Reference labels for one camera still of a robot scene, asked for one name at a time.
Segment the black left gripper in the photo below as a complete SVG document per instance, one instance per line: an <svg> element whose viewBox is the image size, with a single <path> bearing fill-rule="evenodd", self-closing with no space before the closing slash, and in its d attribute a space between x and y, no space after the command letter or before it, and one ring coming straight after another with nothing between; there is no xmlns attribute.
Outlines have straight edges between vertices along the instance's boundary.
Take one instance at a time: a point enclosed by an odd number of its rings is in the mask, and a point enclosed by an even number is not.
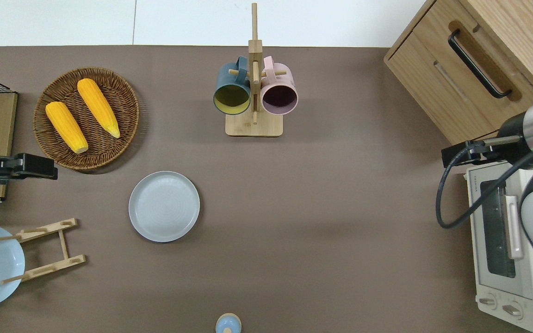
<svg viewBox="0 0 533 333"><path fill-rule="evenodd" d="M0 181L24 179L58 179L54 161L35 154L0 156Z"/></svg>

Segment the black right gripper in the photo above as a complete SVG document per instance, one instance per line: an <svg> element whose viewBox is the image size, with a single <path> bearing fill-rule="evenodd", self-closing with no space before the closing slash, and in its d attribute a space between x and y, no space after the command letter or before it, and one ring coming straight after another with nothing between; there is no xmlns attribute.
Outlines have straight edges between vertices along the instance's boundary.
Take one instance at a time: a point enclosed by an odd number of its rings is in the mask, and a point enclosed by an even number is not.
<svg viewBox="0 0 533 333"><path fill-rule="evenodd" d="M452 145L441 150L441 157L444 168L446 168L453 158L462 150L463 155L456 159L455 166L460 165L484 165L493 162L501 162L503 157L497 152L499 145L496 139L485 139L478 141L464 141L457 145Z"/></svg>

